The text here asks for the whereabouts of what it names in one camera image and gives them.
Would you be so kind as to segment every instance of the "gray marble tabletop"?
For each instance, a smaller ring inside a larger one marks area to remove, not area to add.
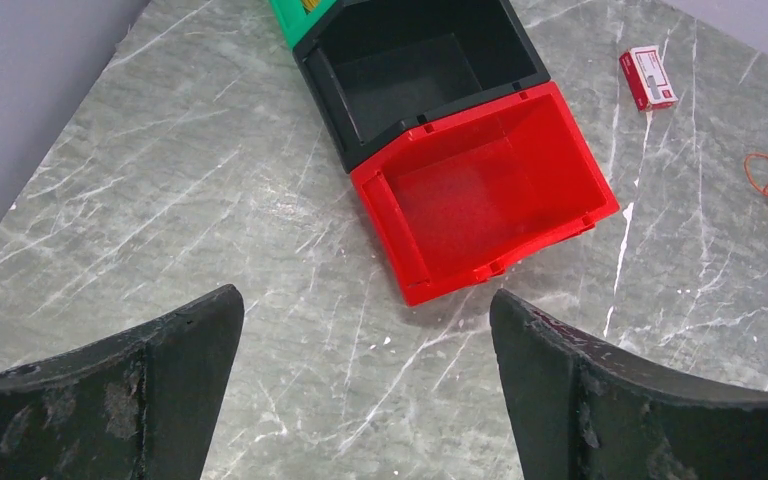
[[[768,57],[659,2],[521,0],[622,212],[404,306],[265,0],[157,0],[0,227],[0,370],[233,283],[247,318],[204,478],[522,478],[488,333],[504,286],[768,389]],[[681,101],[638,113],[658,44]]]

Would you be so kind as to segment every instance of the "storage bin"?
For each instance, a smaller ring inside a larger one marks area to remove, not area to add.
[[[347,172],[410,128],[549,81],[508,0],[337,0],[293,53]]]
[[[292,50],[310,27],[334,5],[336,0],[321,0],[310,12],[305,11],[301,0],[269,0],[278,24],[284,32],[287,45]]]
[[[619,210],[552,82],[408,130],[351,179],[409,305]]]

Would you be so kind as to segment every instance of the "yellow object in green bin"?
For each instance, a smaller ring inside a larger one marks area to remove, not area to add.
[[[302,5],[304,5],[305,11],[309,13],[319,5],[319,0],[302,0]]]

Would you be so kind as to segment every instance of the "red box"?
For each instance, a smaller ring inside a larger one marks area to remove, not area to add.
[[[417,305],[619,210],[554,83],[406,131],[351,173]]]
[[[657,46],[632,48],[620,57],[620,65],[638,110],[668,108],[678,101]]]

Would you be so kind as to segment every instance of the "black bin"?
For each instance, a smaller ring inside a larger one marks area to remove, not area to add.
[[[347,172],[410,128],[549,81],[508,0],[338,0],[293,54]]]

